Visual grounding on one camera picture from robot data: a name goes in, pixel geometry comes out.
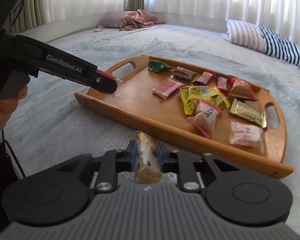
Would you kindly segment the left hand red nails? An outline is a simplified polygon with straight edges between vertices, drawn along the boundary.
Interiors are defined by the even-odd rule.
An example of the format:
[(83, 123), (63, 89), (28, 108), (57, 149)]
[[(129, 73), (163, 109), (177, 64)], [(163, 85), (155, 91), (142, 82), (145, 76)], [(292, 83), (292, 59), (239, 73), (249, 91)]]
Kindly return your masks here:
[(25, 86), (12, 98), (7, 98), (0, 101), (0, 130), (3, 130), (9, 121), (12, 113), (17, 109), (18, 103), (25, 98), (28, 92), (28, 87)]

